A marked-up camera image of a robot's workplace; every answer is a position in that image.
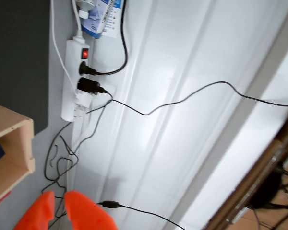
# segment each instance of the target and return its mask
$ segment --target gray wall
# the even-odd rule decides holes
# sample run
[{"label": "gray wall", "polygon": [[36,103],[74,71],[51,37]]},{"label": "gray wall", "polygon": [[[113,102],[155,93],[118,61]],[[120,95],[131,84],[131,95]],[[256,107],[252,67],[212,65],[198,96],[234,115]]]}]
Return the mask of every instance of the gray wall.
[{"label": "gray wall", "polygon": [[[56,40],[63,59],[65,57],[66,40],[73,36],[74,29],[75,24],[71,1],[55,0]],[[33,157],[36,160],[36,171],[21,181],[12,190],[11,194],[0,203],[0,230],[12,230],[26,210],[41,195],[41,189],[49,183],[43,174],[47,150],[54,135],[66,123],[60,118],[63,69],[58,60],[51,37],[49,39],[49,125],[44,131],[37,134],[32,142]],[[69,144],[71,134],[72,126],[63,132],[63,136]],[[60,140],[57,140],[56,143],[59,146],[58,156],[67,156],[63,143]],[[66,168],[66,165],[62,163],[61,170],[63,168]],[[48,176],[52,176],[53,178],[56,176],[55,168],[49,169]],[[65,177],[61,178],[60,181],[62,181],[62,184],[65,184]],[[57,186],[53,186],[51,189],[55,191],[57,196],[61,196],[62,189]],[[51,229],[57,228],[58,225],[55,224]]]}]

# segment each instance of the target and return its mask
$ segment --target blue package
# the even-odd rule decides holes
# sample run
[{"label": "blue package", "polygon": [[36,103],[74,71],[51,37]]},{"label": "blue package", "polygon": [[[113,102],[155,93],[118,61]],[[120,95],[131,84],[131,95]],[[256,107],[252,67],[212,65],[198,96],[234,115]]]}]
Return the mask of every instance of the blue package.
[{"label": "blue package", "polygon": [[82,29],[94,38],[100,38],[106,25],[115,0],[97,0],[96,6],[90,10],[88,19],[82,19]]}]

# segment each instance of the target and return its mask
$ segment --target white plug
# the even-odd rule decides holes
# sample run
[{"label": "white plug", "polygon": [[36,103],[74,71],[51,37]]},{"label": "white plug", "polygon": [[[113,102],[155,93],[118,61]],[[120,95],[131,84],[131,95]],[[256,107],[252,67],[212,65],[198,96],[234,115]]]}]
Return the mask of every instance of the white plug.
[{"label": "white plug", "polygon": [[96,6],[96,0],[76,0],[76,3],[80,7],[79,17],[83,19],[88,19],[88,12]]},{"label": "white plug", "polygon": [[86,92],[79,93],[77,95],[73,89],[77,89],[78,81],[81,77],[79,74],[79,66],[81,62],[87,64],[88,52],[90,46],[85,43],[82,37],[75,36],[73,40],[69,40],[66,43],[65,53],[65,67],[71,78],[72,86],[66,76],[64,75],[63,84],[63,99],[62,99],[62,111],[61,117],[65,121],[74,121],[74,111],[78,105],[89,107],[92,97]]}]

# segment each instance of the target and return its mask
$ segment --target black cable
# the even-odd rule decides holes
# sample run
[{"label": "black cable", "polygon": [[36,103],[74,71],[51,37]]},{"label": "black cable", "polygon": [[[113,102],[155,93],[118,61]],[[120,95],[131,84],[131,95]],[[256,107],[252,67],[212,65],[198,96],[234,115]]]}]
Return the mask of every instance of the black cable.
[{"label": "black cable", "polygon": [[[282,167],[278,166],[275,168],[275,171],[278,173],[282,173],[286,176],[288,176],[288,171],[283,169]],[[282,223],[284,223],[288,219],[288,214],[286,214],[271,230],[276,230]]]},{"label": "black cable", "polygon": [[167,103],[167,104],[163,104],[163,105],[160,105],[158,107],[156,107],[155,109],[153,109],[152,111],[150,111],[149,113],[145,114],[145,113],[142,113],[134,108],[132,108],[131,106],[127,105],[127,104],[124,104],[123,102],[120,102],[120,101],[117,101],[115,99],[112,99],[113,102],[117,102],[117,103],[120,103],[130,109],[132,109],[133,111],[143,115],[143,116],[148,116],[148,115],[151,115],[153,112],[155,112],[156,110],[162,108],[162,107],[165,107],[165,106],[169,106],[169,105],[174,105],[174,104],[179,104],[179,103],[182,103],[186,100],[188,100],[190,97],[192,97],[194,94],[198,93],[199,91],[209,87],[209,86],[212,86],[212,85],[215,85],[215,84],[226,84],[226,85],[229,85],[238,95],[240,95],[241,97],[244,97],[244,98],[247,98],[247,99],[251,99],[251,100],[255,100],[255,101],[258,101],[258,102],[262,102],[262,103],[266,103],[266,104],[272,104],[272,105],[276,105],[276,106],[282,106],[282,107],[288,107],[288,104],[277,104],[277,103],[273,103],[273,102],[268,102],[268,101],[264,101],[264,100],[261,100],[261,99],[258,99],[258,98],[254,98],[254,97],[249,97],[249,96],[246,96],[246,95],[243,95],[242,93],[238,92],[236,90],[236,88],[230,84],[229,82],[227,81],[216,81],[216,82],[213,82],[213,83],[210,83],[208,85],[205,85],[201,88],[199,88],[198,90],[192,92],[191,94],[189,94],[188,96],[186,96],[184,99],[180,100],[180,101],[177,101],[177,102],[172,102],[172,103]]},{"label": "black cable", "polygon": [[[84,143],[86,140],[88,140],[89,138],[91,138],[91,137],[96,133],[97,128],[98,128],[98,125],[99,125],[99,122],[100,122],[100,119],[101,119],[101,116],[103,115],[103,112],[104,112],[106,106],[107,106],[109,103],[111,103],[112,101],[117,102],[117,103],[120,103],[120,104],[122,104],[122,105],[124,105],[124,106],[126,106],[126,107],[128,107],[128,108],[130,108],[130,109],[132,109],[133,111],[141,114],[141,115],[147,116],[147,115],[152,114],[153,112],[155,112],[156,110],[158,110],[158,109],[160,109],[160,108],[162,108],[162,107],[182,103],[182,102],[188,100],[190,97],[192,97],[192,96],[195,95],[196,93],[198,93],[199,91],[201,91],[201,90],[203,90],[203,89],[205,89],[205,88],[207,88],[207,87],[209,87],[209,86],[212,86],[212,85],[215,85],[215,84],[220,84],[220,83],[229,85],[229,86],[230,86],[238,95],[240,95],[241,97],[244,97],[244,98],[247,98],[247,99],[251,99],[251,100],[255,100],[255,101],[259,101],[259,102],[266,103],[266,104],[271,104],[271,105],[276,105],[276,106],[282,106],[282,107],[288,107],[288,105],[286,105],[286,104],[272,103],[272,102],[268,102],[268,101],[264,101],[264,100],[261,100],[261,99],[257,99],[257,98],[253,98],[253,97],[249,97],[249,96],[243,95],[243,94],[241,94],[240,92],[238,92],[238,91],[236,90],[236,88],[235,88],[233,85],[231,85],[229,82],[227,82],[227,81],[217,81],[217,82],[210,83],[210,84],[208,84],[208,85],[206,85],[206,86],[203,86],[203,87],[201,87],[200,89],[192,92],[191,94],[189,94],[187,97],[185,97],[184,99],[182,99],[182,100],[180,100],[180,101],[160,105],[160,106],[156,107],[155,109],[153,109],[151,112],[146,113],[146,114],[145,114],[145,113],[142,113],[142,112],[140,112],[140,111],[138,111],[138,110],[136,110],[136,109],[134,109],[134,108],[132,108],[132,107],[129,106],[129,105],[126,105],[126,104],[124,104],[124,103],[122,103],[122,102],[120,102],[120,101],[117,101],[117,100],[113,99],[113,96],[112,96],[109,92],[105,91],[105,93],[107,93],[107,94],[110,95],[111,99],[108,100],[104,106],[99,107],[99,108],[96,108],[96,109],[93,109],[93,110],[87,112],[87,114],[88,114],[88,113],[97,111],[97,110],[99,110],[99,109],[102,109],[102,111],[101,111],[101,113],[100,113],[100,115],[99,115],[99,118],[98,118],[98,120],[97,120],[97,123],[96,123],[96,126],[95,126],[95,128],[94,128],[93,133],[92,133],[90,136],[88,136],[88,137],[86,137],[85,139],[83,139],[83,140],[78,144],[75,152],[72,152],[71,149],[70,149],[70,147],[67,145],[66,141],[64,140],[64,138],[63,138],[62,136],[60,136],[60,137],[62,138],[62,140],[63,140],[63,142],[64,142],[64,145],[65,145],[65,148],[66,148],[68,154],[70,154],[70,152],[72,152],[72,154],[70,154],[70,155],[76,156],[75,153],[76,153],[77,150],[79,149],[80,145],[81,145],[82,143]],[[45,188],[43,188],[42,192],[43,192],[46,188],[50,187],[50,186],[53,185],[53,184],[57,184],[59,187],[63,187],[63,188],[64,188],[64,186],[61,186],[61,185],[58,183],[58,180],[59,180],[60,177],[63,176],[66,172],[68,172],[70,169],[72,169],[72,168],[78,163],[78,161],[79,161],[78,157],[76,156],[76,157],[77,157],[77,162],[76,162],[75,164],[72,164],[71,167],[68,168],[67,170],[65,170],[63,173],[57,172],[57,173],[58,173],[58,177],[55,178],[55,179],[51,179],[51,178],[49,178],[49,177],[47,176],[47,162],[48,162],[49,155],[50,155],[51,149],[52,149],[52,147],[53,147],[54,141],[55,141],[56,138],[60,135],[60,133],[61,133],[67,126],[69,126],[70,124],[71,124],[71,122],[67,123],[63,128],[61,128],[60,131],[55,135],[55,137],[53,138],[53,140],[52,140],[52,142],[51,142],[51,144],[50,144],[50,147],[49,147],[49,149],[48,149],[48,153],[47,153],[47,155],[46,155],[46,160],[45,160],[44,177],[45,177],[47,180],[52,181],[52,183],[49,184],[49,185],[47,185]],[[60,160],[70,160],[70,159],[61,157],[61,158],[59,158],[58,162],[59,162]]]},{"label": "black cable", "polygon": [[53,161],[53,159],[55,159],[56,156],[57,156],[57,154],[58,154],[58,146],[57,146],[57,145],[54,145],[54,146],[56,147],[56,152],[55,152],[53,158],[50,159],[50,161],[49,161],[49,164],[50,164],[51,167],[53,167],[53,166],[52,166],[52,161]]},{"label": "black cable", "polygon": [[121,205],[119,204],[118,202],[116,201],[110,201],[110,200],[106,200],[106,201],[103,201],[103,202],[100,202],[98,203],[97,205],[102,205],[103,207],[106,207],[106,208],[118,208],[118,207],[124,207],[124,208],[128,208],[128,209],[131,209],[131,210],[134,210],[134,211],[138,211],[138,212],[142,212],[142,213],[146,213],[146,214],[150,214],[150,215],[153,215],[153,216],[156,216],[156,217],[159,217],[161,219],[164,219],[172,224],[174,224],[175,226],[183,229],[183,230],[186,230],[184,229],[182,226],[174,223],[173,221],[169,220],[169,219],[166,219],[165,217],[162,217],[158,214],[155,214],[153,212],[146,212],[146,211],[142,211],[142,210],[139,210],[139,209],[136,209],[136,208],[133,208],[133,207],[128,207],[128,206],[125,206],[125,205]]},{"label": "black cable", "polygon": [[256,220],[257,220],[258,230],[261,230],[261,227],[260,227],[261,223],[260,223],[259,217],[257,215],[257,212],[256,212],[256,210],[254,208],[252,208],[252,210],[253,210],[254,215],[256,217]]},{"label": "black cable", "polygon": [[121,67],[119,67],[115,71],[103,73],[103,72],[98,72],[95,69],[93,69],[94,70],[93,75],[95,75],[95,74],[96,75],[112,75],[112,74],[120,72],[127,65],[127,62],[128,62],[128,51],[127,51],[127,46],[126,46],[126,41],[125,41],[125,36],[124,36],[124,16],[125,16],[126,3],[127,3],[127,0],[124,0],[122,12],[121,12],[121,20],[120,20],[120,36],[121,36],[121,41],[122,41],[123,47],[124,47],[125,61],[124,61],[123,65]]},{"label": "black cable", "polygon": [[[68,125],[71,124],[71,122],[69,122],[69,123],[66,124],[63,128],[61,128],[61,129],[59,130],[59,132],[55,135],[55,137],[53,138],[53,140],[52,140],[52,142],[51,142],[51,144],[50,144],[50,147],[49,147],[49,149],[48,149],[48,153],[47,153],[46,161],[45,161],[45,168],[44,168],[44,176],[45,176],[45,178],[46,178],[47,180],[52,181],[52,182],[51,182],[49,185],[47,185],[46,187],[44,187],[44,188],[42,189],[42,193],[43,193],[47,188],[49,188],[50,186],[52,186],[53,184],[57,184],[59,187],[64,188],[64,193],[63,193],[63,194],[66,193],[67,188],[66,188],[65,186],[61,186],[61,185],[59,184],[58,180],[61,178],[61,176],[63,176],[64,174],[66,174],[69,170],[71,170],[74,166],[76,166],[76,165],[78,164],[79,158],[78,158],[78,156],[77,156],[75,153],[77,152],[77,150],[79,149],[80,145],[81,145],[84,141],[86,141],[87,139],[91,138],[91,137],[96,133],[98,124],[99,124],[100,119],[101,119],[101,116],[103,115],[103,112],[104,112],[106,106],[111,102],[111,100],[108,100],[104,106],[102,106],[102,107],[100,107],[100,108],[97,108],[97,109],[94,109],[94,110],[92,110],[92,111],[87,112],[87,113],[91,113],[91,112],[93,112],[93,111],[102,109],[102,111],[101,111],[101,113],[100,113],[100,115],[99,115],[99,117],[98,117],[98,120],[97,120],[97,123],[96,123],[96,126],[95,126],[95,128],[94,128],[93,133],[92,133],[90,136],[88,136],[87,138],[83,139],[83,140],[79,143],[79,145],[77,146],[77,148],[76,148],[75,151],[72,151],[72,150],[71,150],[71,148],[68,146],[68,144],[67,144],[67,142],[65,141],[65,139],[63,138],[63,136],[60,135],[60,133],[61,133]],[[66,151],[68,152],[68,154],[71,155],[71,156],[75,156],[75,157],[77,158],[77,161],[76,161],[76,163],[73,163],[73,161],[72,161],[71,159],[68,159],[68,158],[65,158],[65,157],[60,157],[60,158],[57,160],[57,164],[56,164],[56,166],[57,166],[57,175],[58,175],[58,176],[57,176],[55,179],[50,179],[49,177],[47,177],[47,174],[46,174],[46,172],[47,172],[47,161],[48,161],[48,158],[49,158],[49,155],[50,155],[52,146],[54,145],[54,142],[55,142],[55,140],[56,140],[56,138],[57,138],[58,136],[62,139],[62,141],[63,141],[63,143],[64,143],[64,145],[65,145],[65,148],[66,148]],[[72,165],[71,165],[68,169],[66,169],[64,172],[62,172],[62,173],[59,172],[59,163],[60,163],[61,160],[67,160],[67,161],[71,161],[71,162],[72,162]],[[63,199],[64,199],[63,196],[62,196],[62,197],[56,196],[56,198],[60,199],[59,206],[58,206],[57,210],[55,211],[55,217],[56,217],[56,219],[55,219],[54,222],[52,222],[52,223],[49,225],[48,229],[50,229],[50,228],[54,225],[54,223],[57,222],[61,217],[63,217],[63,216],[66,215],[66,212],[65,212],[65,211],[63,211],[63,213],[62,213],[61,215],[57,215],[57,214],[58,214],[58,211],[59,211],[60,208],[61,208]]]}]

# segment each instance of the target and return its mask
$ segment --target white cable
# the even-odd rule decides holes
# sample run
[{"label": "white cable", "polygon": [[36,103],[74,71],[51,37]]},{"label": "white cable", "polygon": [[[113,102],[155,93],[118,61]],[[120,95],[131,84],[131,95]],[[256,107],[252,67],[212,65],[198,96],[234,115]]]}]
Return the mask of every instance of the white cable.
[{"label": "white cable", "polygon": [[56,52],[57,52],[57,55],[59,57],[59,60],[60,60],[60,63],[66,73],[66,76],[69,80],[69,82],[71,83],[71,87],[73,88],[73,90],[75,91],[76,93],[76,87],[73,85],[72,83],[72,79],[69,75],[69,73],[67,72],[67,69],[65,68],[65,65],[63,63],[63,60],[62,60],[62,57],[60,55],[60,52],[59,52],[59,49],[58,49],[58,46],[57,46],[57,43],[56,43],[56,38],[55,38],[55,34],[54,34],[54,3],[53,3],[54,0],[51,0],[51,29],[52,29],[52,41],[53,41],[53,45],[54,45],[54,48],[56,49]]},{"label": "white cable", "polygon": [[76,5],[76,0],[72,0],[72,8],[73,8],[73,12],[75,14],[75,18],[77,21],[77,27],[78,27],[77,36],[82,37],[82,28],[81,28],[79,13],[78,13],[77,5]]}]

